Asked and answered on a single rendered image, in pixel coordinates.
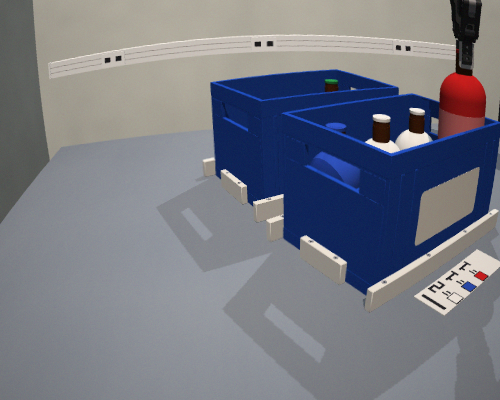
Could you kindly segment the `red bottle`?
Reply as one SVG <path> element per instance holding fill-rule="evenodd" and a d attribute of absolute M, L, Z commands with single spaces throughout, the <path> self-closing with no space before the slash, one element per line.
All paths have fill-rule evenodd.
<path fill-rule="evenodd" d="M 456 72 L 440 87 L 438 139 L 485 125 L 485 90 L 473 69 L 459 66 L 459 49 L 456 53 Z"/>

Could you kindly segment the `blue labelled bottle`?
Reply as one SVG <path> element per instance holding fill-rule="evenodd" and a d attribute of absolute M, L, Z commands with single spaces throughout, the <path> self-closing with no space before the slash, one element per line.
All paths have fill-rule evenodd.
<path fill-rule="evenodd" d="M 326 127 L 339 131 L 345 134 L 346 125 L 341 123 L 328 123 Z M 320 152 L 311 161 L 311 167 L 324 172 L 355 189 L 359 188 L 360 184 L 360 169 L 352 166 L 346 162 L 343 162 L 331 155 Z"/>

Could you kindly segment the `blue plastic crate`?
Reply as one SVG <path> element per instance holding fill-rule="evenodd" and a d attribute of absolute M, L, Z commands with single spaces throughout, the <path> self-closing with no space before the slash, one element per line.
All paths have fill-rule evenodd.
<path fill-rule="evenodd" d="M 395 143 L 410 108 L 425 111 L 433 141 L 394 153 L 365 143 L 375 114 L 391 118 Z M 367 295 L 488 214 L 498 155 L 488 129 L 438 139 L 432 117 L 439 101 L 413 93 L 281 113 L 283 239 L 300 250 L 308 236 L 328 249 L 347 262 L 345 282 Z M 328 123 L 343 123 L 346 135 Z M 309 166 L 321 151 L 360 168 L 358 190 Z"/>
<path fill-rule="evenodd" d="M 326 79 L 338 80 L 338 91 L 325 92 Z M 383 97 L 370 78 L 338 69 L 237 78 L 210 87 L 216 176 L 221 179 L 226 169 L 244 183 L 252 206 L 283 194 L 281 113 Z"/>

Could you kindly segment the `white paper pick list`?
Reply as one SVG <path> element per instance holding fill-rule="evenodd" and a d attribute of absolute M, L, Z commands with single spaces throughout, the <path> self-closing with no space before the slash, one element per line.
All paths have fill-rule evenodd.
<path fill-rule="evenodd" d="M 414 298 L 445 316 L 499 268 L 500 261 L 476 250 Z"/>

